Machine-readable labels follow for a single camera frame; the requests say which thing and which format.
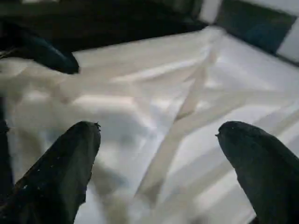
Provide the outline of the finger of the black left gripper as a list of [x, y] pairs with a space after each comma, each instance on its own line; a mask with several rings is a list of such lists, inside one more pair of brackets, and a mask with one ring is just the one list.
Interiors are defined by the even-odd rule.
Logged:
[[5, 201], [14, 186], [11, 156], [7, 133], [9, 128], [5, 121], [4, 99], [0, 98], [0, 200]]
[[71, 52], [61, 50], [36, 33], [24, 29], [0, 35], [0, 56], [32, 60], [64, 74], [79, 73], [79, 64]]

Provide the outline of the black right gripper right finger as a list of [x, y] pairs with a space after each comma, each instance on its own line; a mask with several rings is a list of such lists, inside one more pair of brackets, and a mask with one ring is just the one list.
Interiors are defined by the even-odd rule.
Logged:
[[299, 159], [278, 138], [241, 121], [216, 134], [260, 224], [299, 222]]

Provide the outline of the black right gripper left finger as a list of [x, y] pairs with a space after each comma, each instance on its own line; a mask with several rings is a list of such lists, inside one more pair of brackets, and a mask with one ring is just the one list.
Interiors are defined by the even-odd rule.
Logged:
[[86, 201], [101, 142], [98, 123], [80, 121], [59, 136], [0, 206], [2, 224], [72, 224]]

